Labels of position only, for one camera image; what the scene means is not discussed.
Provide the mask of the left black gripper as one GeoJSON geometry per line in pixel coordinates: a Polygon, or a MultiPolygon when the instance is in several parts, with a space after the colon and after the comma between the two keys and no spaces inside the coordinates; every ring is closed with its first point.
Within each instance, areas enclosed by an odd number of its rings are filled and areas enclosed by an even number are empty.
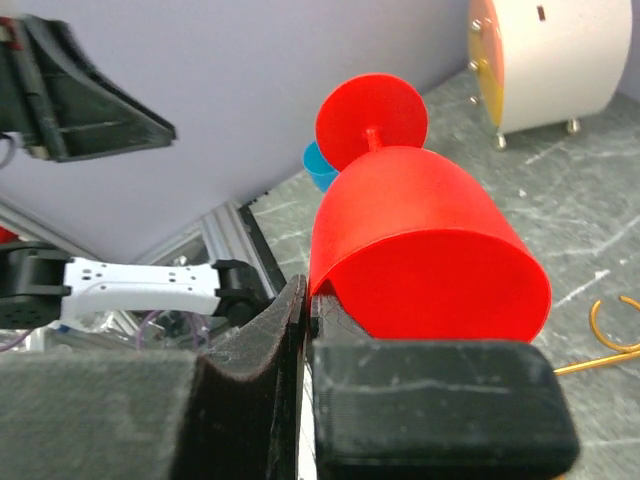
{"type": "Polygon", "coordinates": [[[163,148],[169,121],[126,93],[84,54],[68,24],[1,16],[1,131],[33,157],[73,162],[163,148]]]}

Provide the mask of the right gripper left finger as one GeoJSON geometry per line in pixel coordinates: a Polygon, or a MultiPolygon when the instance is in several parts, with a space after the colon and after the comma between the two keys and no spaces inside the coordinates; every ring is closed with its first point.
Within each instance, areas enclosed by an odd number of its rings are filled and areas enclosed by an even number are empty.
{"type": "Polygon", "coordinates": [[[306,281],[206,353],[1,357],[5,479],[293,479],[306,281]]]}

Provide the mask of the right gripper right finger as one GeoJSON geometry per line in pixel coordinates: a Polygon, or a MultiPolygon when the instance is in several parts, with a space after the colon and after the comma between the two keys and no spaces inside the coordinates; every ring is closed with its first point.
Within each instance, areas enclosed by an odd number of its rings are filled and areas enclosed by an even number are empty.
{"type": "Polygon", "coordinates": [[[580,455],[549,361],[510,341],[379,340],[310,307],[322,479],[556,479],[580,455]]]}

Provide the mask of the red plastic wine glass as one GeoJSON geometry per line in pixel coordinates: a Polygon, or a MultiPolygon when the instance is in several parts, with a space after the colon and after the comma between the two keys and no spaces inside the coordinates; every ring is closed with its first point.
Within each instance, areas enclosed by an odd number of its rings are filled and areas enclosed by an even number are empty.
{"type": "Polygon", "coordinates": [[[321,154],[337,171],[314,220],[309,289],[382,339],[529,342],[550,280],[482,185],[424,143],[406,81],[356,76],[323,102],[321,154]]]}

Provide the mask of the blue plastic wine glass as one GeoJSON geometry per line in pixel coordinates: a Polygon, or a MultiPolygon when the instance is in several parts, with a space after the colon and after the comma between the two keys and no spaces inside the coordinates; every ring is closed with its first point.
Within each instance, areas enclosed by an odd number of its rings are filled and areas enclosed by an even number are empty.
{"type": "Polygon", "coordinates": [[[315,141],[311,142],[304,150],[302,164],[315,186],[321,192],[326,192],[339,175],[339,171],[332,167],[322,155],[315,141]]]}

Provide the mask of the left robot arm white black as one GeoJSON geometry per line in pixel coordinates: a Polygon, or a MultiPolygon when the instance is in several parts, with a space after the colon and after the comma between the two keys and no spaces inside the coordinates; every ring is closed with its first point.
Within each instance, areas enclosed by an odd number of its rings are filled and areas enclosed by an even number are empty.
{"type": "MultiPolygon", "coordinates": [[[[68,25],[33,15],[1,20],[1,133],[34,158],[68,163],[164,148],[175,127],[104,76],[68,25]]],[[[241,326],[268,296],[236,259],[192,266],[109,264],[46,243],[1,248],[1,325],[79,327],[109,310],[177,310],[241,326]]]]}

